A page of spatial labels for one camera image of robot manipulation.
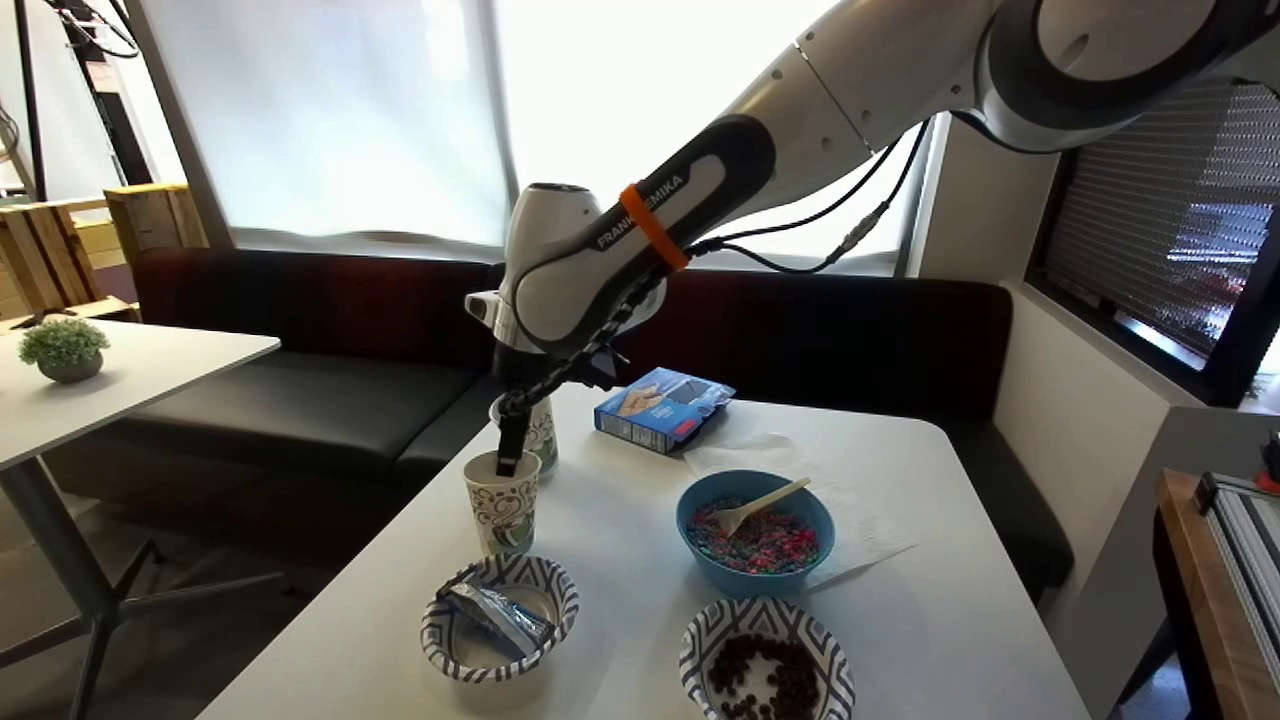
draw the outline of blue box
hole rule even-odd
[[[725,414],[728,401],[728,384],[651,367],[636,384],[597,402],[597,427],[627,443],[675,456]]]

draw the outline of blue bowl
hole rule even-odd
[[[833,524],[833,512],[822,508],[822,498],[816,498],[809,489],[798,489],[795,497],[774,504],[781,512],[798,514],[798,524],[809,524],[816,531],[816,551],[809,557],[803,569],[741,573],[695,545],[695,537],[692,537],[695,508],[745,504],[745,498],[763,497],[781,482],[787,482],[787,480],[770,475],[770,471],[734,469],[734,471],[713,471],[713,475],[683,489],[683,497],[675,504],[675,526],[679,526],[688,551],[695,557],[695,565],[707,573],[707,581],[725,595],[795,595],[795,593],[803,593],[809,573],[818,560],[826,560],[826,551],[834,545],[834,524]]]

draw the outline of small plant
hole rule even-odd
[[[42,374],[71,384],[99,373],[106,334],[75,317],[66,318],[41,318],[27,326],[18,342],[23,365],[41,365]]]

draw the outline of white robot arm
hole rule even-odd
[[[1277,27],[1280,0],[844,0],[718,121],[579,230],[511,230],[494,310],[498,460],[692,245],[798,199],[951,112],[1014,152],[1091,142]]]

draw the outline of black couch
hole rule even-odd
[[[124,508],[166,497],[164,514],[233,508],[235,526],[360,538],[448,462],[494,395],[492,338],[464,317],[464,290],[498,280],[488,264],[155,251],[134,280],[145,318],[271,331],[284,350],[58,453],[71,491]],[[666,365],[748,401],[940,424],[1049,603],[1070,548],[991,424],[1009,318],[1013,299],[991,284],[683,270],[621,350],[636,374]]]

